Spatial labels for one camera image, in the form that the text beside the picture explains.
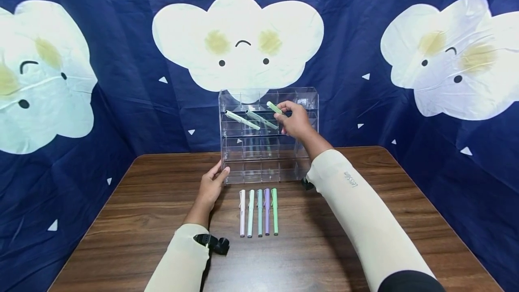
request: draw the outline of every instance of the pen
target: pen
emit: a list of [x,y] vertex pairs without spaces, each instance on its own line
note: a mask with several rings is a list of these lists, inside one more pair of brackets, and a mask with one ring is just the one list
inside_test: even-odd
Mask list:
[[278,126],[276,124],[273,124],[267,120],[265,120],[264,118],[262,118],[261,116],[259,116],[258,114],[254,113],[253,111],[251,111],[250,109],[248,109],[245,114],[252,118],[253,120],[255,121],[258,121],[258,122],[262,122],[263,124],[267,125],[267,127],[269,128],[273,128],[273,129],[278,129]]
[[272,209],[274,210],[274,235],[278,235],[278,190],[272,189]]
[[248,120],[244,119],[243,117],[241,117],[240,115],[236,115],[236,114],[234,114],[231,111],[225,111],[225,116],[230,118],[230,119],[233,119],[235,121],[238,121],[240,123],[243,123],[243,124],[247,125],[248,127],[253,128],[253,129],[260,129],[259,125],[254,124],[253,122],[248,121]]
[[249,192],[249,226],[247,228],[247,237],[252,238],[252,221],[254,220],[254,190]]
[[284,114],[283,114],[283,111],[280,110],[276,105],[270,103],[270,101],[267,101],[267,106],[268,106],[271,110],[273,110],[274,112],[276,112],[277,114],[282,114],[282,115],[284,115]]
[[263,236],[263,190],[258,190],[258,237]]
[[265,189],[265,235],[270,235],[270,190]]
[[245,237],[245,190],[240,191],[240,237]]

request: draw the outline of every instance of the acrylic compartment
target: acrylic compartment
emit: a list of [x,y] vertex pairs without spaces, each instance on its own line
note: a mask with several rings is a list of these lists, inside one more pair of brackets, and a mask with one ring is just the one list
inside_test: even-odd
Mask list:
[[[226,184],[284,182],[300,180],[306,175],[310,160],[303,145],[281,134],[274,112],[266,105],[267,101],[278,104],[285,100],[302,105],[307,110],[310,124],[319,131],[319,96],[313,87],[232,90],[232,95],[228,91],[220,91],[222,167],[229,166],[231,169]],[[248,110],[278,128],[254,120],[246,114]],[[226,111],[256,124],[259,129],[229,118]]]

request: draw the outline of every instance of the hand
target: hand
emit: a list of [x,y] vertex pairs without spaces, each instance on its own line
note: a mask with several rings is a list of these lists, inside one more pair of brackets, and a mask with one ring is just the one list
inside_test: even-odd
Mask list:
[[200,189],[196,202],[211,206],[211,209],[222,192],[224,180],[229,176],[230,168],[226,167],[219,173],[222,161],[220,160],[214,167],[202,176]]
[[278,108],[286,113],[291,111],[290,117],[282,114],[274,114],[274,118],[283,126],[281,133],[301,141],[308,134],[315,132],[308,120],[308,114],[303,106],[295,104],[293,101],[284,101],[278,104]]

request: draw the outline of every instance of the beige arm sleeve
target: beige arm sleeve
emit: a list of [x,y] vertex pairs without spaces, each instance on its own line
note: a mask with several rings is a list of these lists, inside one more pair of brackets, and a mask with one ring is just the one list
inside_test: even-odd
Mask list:
[[336,150],[314,159],[308,180],[325,198],[353,244],[369,289],[406,269],[433,273],[382,199]]
[[209,233],[199,224],[183,224],[175,232],[144,292],[199,292],[209,249],[193,237]]

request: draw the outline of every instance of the black clip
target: black clip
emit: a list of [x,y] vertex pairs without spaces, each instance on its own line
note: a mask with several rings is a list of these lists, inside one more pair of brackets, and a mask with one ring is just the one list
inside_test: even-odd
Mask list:
[[216,252],[216,254],[226,255],[229,251],[229,240],[227,238],[222,237],[222,238],[218,239],[215,236],[212,236],[210,234],[202,233],[202,234],[197,234],[196,236],[193,237],[193,239],[197,243]]

